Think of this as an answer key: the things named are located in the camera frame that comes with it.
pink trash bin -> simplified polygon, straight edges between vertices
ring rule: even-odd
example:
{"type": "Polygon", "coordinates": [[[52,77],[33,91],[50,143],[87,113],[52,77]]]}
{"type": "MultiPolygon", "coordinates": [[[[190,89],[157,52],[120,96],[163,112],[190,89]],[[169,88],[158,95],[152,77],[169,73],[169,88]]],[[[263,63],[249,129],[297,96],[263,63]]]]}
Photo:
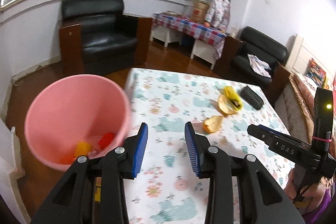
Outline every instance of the pink trash bin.
{"type": "Polygon", "coordinates": [[[97,75],[74,75],[46,87],[32,102],[25,120],[25,137],[33,155],[45,165],[66,171],[61,159],[78,142],[96,146],[107,132],[115,133],[108,147],[123,144],[130,130],[127,95],[115,82],[97,75]]]}

mattress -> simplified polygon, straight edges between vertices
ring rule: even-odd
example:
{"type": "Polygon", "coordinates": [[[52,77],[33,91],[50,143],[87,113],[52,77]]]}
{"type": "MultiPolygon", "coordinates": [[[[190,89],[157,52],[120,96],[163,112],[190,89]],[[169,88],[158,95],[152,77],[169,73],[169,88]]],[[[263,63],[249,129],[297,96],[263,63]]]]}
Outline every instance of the mattress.
{"type": "Polygon", "coordinates": [[[274,104],[274,109],[291,136],[305,143],[310,143],[307,137],[305,118],[290,82],[274,104]]]}

metal bolt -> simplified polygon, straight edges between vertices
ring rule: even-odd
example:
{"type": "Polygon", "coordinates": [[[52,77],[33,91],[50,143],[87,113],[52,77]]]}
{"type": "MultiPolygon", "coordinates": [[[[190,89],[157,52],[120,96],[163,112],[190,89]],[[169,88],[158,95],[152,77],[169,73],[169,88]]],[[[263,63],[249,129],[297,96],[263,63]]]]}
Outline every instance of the metal bolt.
{"type": "Polygon", "coordinates": [[[218,148],[216,146],[211,146],[208,148],[208,151],[210,153],[217,153],[218,152],[218,148]]]}
{"type": "Polygon", "coordinates": [[[249,154],[246,156],[246,159],[250,162],[254,162],[257,158],[254,155],[249,154]]]}
{"type": "Polygon", "coordinates": [[[86,156],[80,156],[80,157],[77,159],[77,161],[78,161],[80,164],[86,162],[86,160],[87,160],[86,156]]]}
{"type": "Polygon", "coordinates": [[[114,152],[117,154],[122,154],[125,152],[125,148],[123,148],[122,146],[119,146],[114,150],[114,152]]]}

wooden floor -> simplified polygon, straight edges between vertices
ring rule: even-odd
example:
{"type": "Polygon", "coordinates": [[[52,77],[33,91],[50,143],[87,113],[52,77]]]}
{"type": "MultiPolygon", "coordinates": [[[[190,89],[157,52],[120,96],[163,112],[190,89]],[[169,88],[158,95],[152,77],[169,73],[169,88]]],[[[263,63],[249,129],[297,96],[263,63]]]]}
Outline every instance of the wooden floor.
{"type": "MultiPolygon", "coordinates": [[[[190,51],[190,49],[175,43],[164,48],[163,44],[152,42],[147,62],[139,67],[219,78],[210,70],[210,63],[196,57],[191,60],[189,58],[190,51]]],[[[123,88],[129,70],[130,68],[124,69],[106,77],[123,88]]],[[[16,134],[20,139],[22,166],[26,175],[18,180],[18,186],[30,216],[34,215],[63,173],[46,167],[31,154],[24,137],[25,117],[33,99],[45,87],[61,78],[63,78],[61,63],[53,64],[26,76],[22,85],[13,87],[10,97],[6,124],[9,128],[16,127],[16,134]]]]}

white headboard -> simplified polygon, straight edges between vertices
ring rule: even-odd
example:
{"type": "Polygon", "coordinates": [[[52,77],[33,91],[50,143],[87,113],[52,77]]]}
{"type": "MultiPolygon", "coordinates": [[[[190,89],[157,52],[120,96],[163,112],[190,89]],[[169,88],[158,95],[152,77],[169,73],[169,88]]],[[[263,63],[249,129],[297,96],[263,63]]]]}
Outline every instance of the white headboard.
{"type": "Polygon", "coordinates": [[[296,35],[295,42],[292,48],[292,51],[289,55],[289,58],[286,63],[286,68],[293,73],[304,74],[307,70],[310,59],[314,59],[315,62],[320,65],[327,74],[327,78],[333,82],[335,73],[332,68],[326,68],[321,57],[317,56],[318,54],[312,53],[311,47],[305,42],[303,37],[296,35]]]}

